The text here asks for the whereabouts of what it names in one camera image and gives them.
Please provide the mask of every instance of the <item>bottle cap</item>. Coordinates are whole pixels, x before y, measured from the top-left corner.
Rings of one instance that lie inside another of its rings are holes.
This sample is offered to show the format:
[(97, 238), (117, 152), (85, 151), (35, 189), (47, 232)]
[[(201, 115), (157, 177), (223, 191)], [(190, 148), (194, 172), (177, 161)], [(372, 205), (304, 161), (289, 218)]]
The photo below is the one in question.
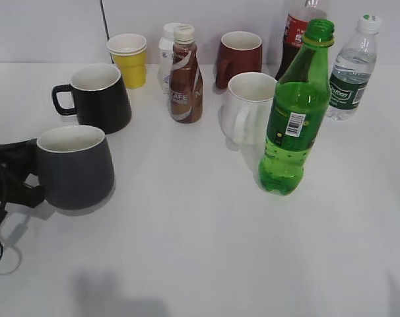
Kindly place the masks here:
[(174, 42), (178, 44), (191, 44), (194, 42), (194, 27), (182, 24), (174, 29)]
[(174, 29), (180, 25), (182, 25), (182, 23), (173, 22), (165, 24), (163, 27), (163, 37), (169, 41), (174, 41)]
[(311, 20), (303, 36), (303, 42), (312, 46), (328, 48), (333, 45), (333, 32), (335, 26), (324, 18)]
[(377, 15), (363, 15), (357, 22), (357, 30), (367, 34), (376, 34), (379, 32), (382, 19)]

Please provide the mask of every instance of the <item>brown bottle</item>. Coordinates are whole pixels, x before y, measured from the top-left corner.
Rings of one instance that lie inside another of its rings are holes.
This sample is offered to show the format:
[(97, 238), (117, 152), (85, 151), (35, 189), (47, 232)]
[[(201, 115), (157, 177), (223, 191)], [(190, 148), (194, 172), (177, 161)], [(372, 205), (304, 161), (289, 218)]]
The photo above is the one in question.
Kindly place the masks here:
[(285, 74), (292, 60), (300, 51), (302, 36), (309, 21), (314, 18), (326, 18), (326, 13), (316, 7), (317, 2), (317, 0), (307, 0), (305, 6), (297, 5), (289, 12), (284, 31), (281, 66), (275, 76), (277, 81)]
[(170, 112), (180, 123), (193, 123), (203, 112), (203, 78), (197, 63), (194, 27), (174, 29), (174, 63), (170, 77)]

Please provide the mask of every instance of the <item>white bottle cap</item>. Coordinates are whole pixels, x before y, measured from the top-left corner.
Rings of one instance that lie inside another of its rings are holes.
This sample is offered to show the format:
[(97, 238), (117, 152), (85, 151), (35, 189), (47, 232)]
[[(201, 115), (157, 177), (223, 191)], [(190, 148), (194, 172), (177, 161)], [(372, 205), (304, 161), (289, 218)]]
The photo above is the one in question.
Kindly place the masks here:
[(180, 25), (182, 25), (182, 23), (173, 22), (165, 24), (163, 27), (163, 37), (169, 41), (174, 41), (174, 29)]
[(182, 24), (174, 29), (174, 42), (178, 44), (191, 44), (194, 42), (194, 27)]
[(357, 30), (367, 34), (376, 34), (379, 32), (382, 19), (377, 15), (363, 15), (357, 22)]

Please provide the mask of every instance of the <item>black mug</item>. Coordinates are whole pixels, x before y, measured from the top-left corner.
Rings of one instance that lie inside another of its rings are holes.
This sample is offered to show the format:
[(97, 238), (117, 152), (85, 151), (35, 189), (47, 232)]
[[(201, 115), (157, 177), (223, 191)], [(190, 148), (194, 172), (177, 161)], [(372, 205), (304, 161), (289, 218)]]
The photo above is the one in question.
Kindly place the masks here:
[[(74, 108), (59, 105), (57, 93), (71, 92)], [(131, 107), (121, 72), (110, 64), (87, 66), (71, 77), (69, 85), (52, 90), (53, 105), (62, 116), (77, 115), (82, 125), (99, 127), (105, 133), (124, 128), (131, 119)]]
[(43, 133), (37, 139), (37, 164), (46, 200), (60, 209), (96, 205), (114, 187), (108, 141), (97, 127), (72, 125)]

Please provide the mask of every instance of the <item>mug handle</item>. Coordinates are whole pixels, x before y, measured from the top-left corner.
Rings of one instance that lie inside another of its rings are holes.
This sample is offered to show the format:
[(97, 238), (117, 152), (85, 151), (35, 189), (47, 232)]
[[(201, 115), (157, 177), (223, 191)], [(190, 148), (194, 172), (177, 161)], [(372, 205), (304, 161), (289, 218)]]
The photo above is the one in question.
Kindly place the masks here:
[(216, 87), (219, 89), (225, 89), (228, 86), (226, 81), (226, 69), (228, 68), (231, 61), (229, 59), (224, 59), (218, 63), (217, 74), (216, 74)]
[(55, 106), (56, 111), (58, 111), (58, 113), (61, 116), (72, 116), (74, 114), (77, 114), (77, 110), (75, 109), (75, 107), (70, 108), (70, 109), (62, 108), (61, 105), (59, 104), (59, 102), (57, 101), (57, 97), (56, 97), (56, 95), (59, 92), (71, 92), (72, 89), (73, 89), (73, 87), (71, 85), (54, 86), (54, 88), (52, 89), (53, 105)]
[(244, 106), (241, 108), (240, 112), (237, 113), (234, 124), (234, 133), (232, 135), (232, 140), (234, 143), (241, 145), (244, 140), (245, 126), (248, 116), (250, 114), (251, 107)]

